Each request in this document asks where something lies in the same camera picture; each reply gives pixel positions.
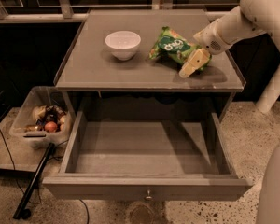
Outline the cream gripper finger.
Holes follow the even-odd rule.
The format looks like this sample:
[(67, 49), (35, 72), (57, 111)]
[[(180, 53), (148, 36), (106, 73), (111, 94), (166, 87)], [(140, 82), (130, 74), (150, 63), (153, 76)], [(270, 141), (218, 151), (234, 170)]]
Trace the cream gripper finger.
[(191, 76), (196, 70), (206, 65), (211, 60), (211, 54), (206, 49), (196, 49), (182, 65), (179, 75), (182, 78)]

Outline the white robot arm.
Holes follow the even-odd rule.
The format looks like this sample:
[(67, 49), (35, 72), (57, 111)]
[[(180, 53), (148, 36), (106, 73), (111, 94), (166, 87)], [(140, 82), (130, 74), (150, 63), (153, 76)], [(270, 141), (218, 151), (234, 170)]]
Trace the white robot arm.
[[(280, 52), (280, 0), (240, 0), (239, 6), (194, 35), (197, 44), (216, 55), (242, 39), (268, 34)], [(280, 77), (280, 64), (275, 73)], [(280, 224), (280, 143), (266, 167), (256, 224)]]

